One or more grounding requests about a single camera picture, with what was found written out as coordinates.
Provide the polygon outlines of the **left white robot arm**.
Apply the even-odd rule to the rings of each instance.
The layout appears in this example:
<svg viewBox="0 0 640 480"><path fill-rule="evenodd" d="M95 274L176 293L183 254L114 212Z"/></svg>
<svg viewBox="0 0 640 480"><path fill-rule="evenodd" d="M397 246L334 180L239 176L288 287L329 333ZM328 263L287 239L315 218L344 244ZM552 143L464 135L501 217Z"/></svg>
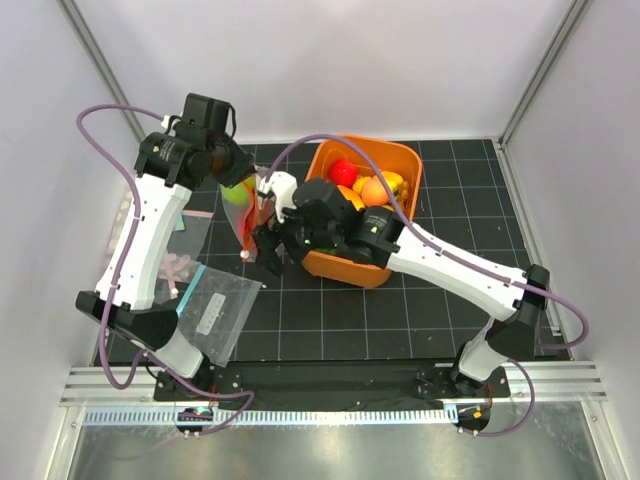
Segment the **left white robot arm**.
<svg viewBox="0 0 640 480"><path fill-rule="evenodd" d="M236 113L226 101L190 93L180 114L155 118L163 129L142 140L132 169L86 138L122 174L132 204L101 279L79 292L76 307L100 326L102 367L109 366L106 335L114 333L173 371L188 399L200 400L210 392L212 377L203 353L180 332L177 313L154 308L156 279L193 191L208 177L237 185L254 173L254 159L235 141Z"/></svg>

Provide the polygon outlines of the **orange zip clear bag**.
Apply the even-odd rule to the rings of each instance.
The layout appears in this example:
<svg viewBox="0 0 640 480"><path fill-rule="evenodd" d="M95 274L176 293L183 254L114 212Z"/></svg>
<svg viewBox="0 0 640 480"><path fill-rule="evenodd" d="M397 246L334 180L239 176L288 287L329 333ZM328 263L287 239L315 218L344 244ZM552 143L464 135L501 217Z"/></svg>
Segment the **orange zip clear bag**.
<svg viewBox="0 0 640 480"><path fill-rule="evenodd" d="M258 252L252 232L274 213L273 202L262 199L257 193L257 186L267 171L266 167L257 166L256 172L241 183L220 187L223 210L240 243L243 262L256 261Z"/></svg>

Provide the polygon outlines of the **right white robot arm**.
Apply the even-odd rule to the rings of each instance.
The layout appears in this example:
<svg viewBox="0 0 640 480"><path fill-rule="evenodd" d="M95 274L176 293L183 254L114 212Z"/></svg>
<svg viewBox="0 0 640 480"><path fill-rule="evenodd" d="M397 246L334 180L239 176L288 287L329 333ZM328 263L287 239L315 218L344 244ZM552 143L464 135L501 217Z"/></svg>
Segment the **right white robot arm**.
<svg viewBox="0 0 640 480"><path fill-rule="evenodd" d="M489 320L458 351L448 387L459 396L482 389L509 359L529 361L546 308L550 273L540 265L507 267L440 242L419 225L384 207L357 209L338 187L320 178L303 184L284 172L257 183L259 201L274 211L254 228L258 264L279 275L277 251L303 261L332 250L356 264L388 268L443 288L485 311Z"/></svg>

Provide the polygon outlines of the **green toy apple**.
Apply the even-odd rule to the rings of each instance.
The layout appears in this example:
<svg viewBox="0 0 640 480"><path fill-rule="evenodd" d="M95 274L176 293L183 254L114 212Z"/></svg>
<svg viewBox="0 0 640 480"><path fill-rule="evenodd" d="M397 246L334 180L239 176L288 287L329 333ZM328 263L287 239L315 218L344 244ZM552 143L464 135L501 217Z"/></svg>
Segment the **green toy apple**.
<svg viewBox="0 0 640 480"><path fill-rule="evenodd" d="M233 187L221 187L222 197L232 205L245 207L254 196L255 177L250 176Z"/></svg>

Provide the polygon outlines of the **red toy chili pepper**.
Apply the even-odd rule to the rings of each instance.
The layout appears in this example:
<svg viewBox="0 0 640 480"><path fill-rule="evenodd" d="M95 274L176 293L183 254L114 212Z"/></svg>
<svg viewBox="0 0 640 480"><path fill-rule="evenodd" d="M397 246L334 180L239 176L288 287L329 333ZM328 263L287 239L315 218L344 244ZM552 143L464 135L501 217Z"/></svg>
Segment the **red toy chili pepper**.
<svg viewBox="0 0 640 480"><path fill-rule="evenodd" d="M245 250L249 250L252 244L252 232L260 224L260 209L257 200L253 198L247 209L243 220L242 245Z"/></svg>

